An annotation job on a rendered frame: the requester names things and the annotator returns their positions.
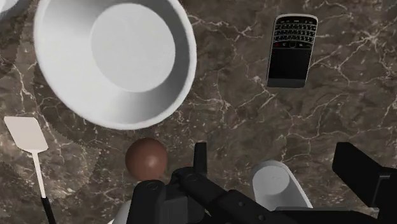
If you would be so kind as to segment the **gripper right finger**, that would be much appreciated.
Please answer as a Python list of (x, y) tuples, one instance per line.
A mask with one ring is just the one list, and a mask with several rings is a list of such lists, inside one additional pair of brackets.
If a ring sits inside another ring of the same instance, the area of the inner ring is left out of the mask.
[(397, 168), (384, 167), (353, 144), (338, 142), (333, 172), (370, 208), (380, 224), (397, 224)]

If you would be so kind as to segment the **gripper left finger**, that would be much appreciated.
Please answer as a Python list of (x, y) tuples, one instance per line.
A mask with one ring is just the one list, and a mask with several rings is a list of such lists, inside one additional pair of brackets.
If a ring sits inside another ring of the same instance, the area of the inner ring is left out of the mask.
[(207, 144), (196, 143), (193, 166), (175, 170), (169, 184), (147, 180), (135, 187), (126, 224), (298, 224), (206, 174)]

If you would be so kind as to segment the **brown egg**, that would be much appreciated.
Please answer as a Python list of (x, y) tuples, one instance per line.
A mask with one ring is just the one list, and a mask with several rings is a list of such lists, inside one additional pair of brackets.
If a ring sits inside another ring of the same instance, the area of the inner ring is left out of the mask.
[(167, 167), (167, 150), (156, 139), (138, 139), (125, 154), (129, 174), (138, 181), (159, 179)]

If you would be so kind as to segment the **white cup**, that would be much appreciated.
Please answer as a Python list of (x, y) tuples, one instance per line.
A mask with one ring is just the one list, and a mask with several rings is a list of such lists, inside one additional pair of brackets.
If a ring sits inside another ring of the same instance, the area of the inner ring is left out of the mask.
[(264, 208), (312, 208), (312, 204), (294, 174), (282, 162), (267, 160), (253, 168), (252, 187), (255, 201)]

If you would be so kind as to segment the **white rounded object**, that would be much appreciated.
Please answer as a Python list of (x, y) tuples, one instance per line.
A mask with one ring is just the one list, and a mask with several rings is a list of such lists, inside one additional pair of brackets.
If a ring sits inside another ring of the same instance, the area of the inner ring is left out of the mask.
[(124, 203), (117, 212), (115, 218), (109, 221), (108, 224), (126, 224), (130, 209), (130, 203), (131, 200), (126, 201), (126, 203)]

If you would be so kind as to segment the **black keypad phone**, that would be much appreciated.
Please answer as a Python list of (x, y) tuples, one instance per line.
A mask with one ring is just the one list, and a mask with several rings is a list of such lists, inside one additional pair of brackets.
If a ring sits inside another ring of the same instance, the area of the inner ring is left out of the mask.
[(267, 69), (268, 87), (305, 86), (317, 26), (314, 15), (287, 13), (275, 18)]

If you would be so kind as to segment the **large white bowl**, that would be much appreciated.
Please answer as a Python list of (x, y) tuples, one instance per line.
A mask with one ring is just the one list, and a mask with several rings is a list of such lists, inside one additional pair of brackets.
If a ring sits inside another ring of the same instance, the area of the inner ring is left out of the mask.
[(179, 0), (39, 0), (34, 48), (47, 84), (70, 110), (118, 130), (171, 116), (197, 65)]

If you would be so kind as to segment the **white round dish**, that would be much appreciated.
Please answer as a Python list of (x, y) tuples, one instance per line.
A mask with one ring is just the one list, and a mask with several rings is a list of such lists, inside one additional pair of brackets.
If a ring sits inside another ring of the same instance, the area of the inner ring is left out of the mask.
[(0, 13), (6, 13), (13, 10), (19, 0), (0, 0)]

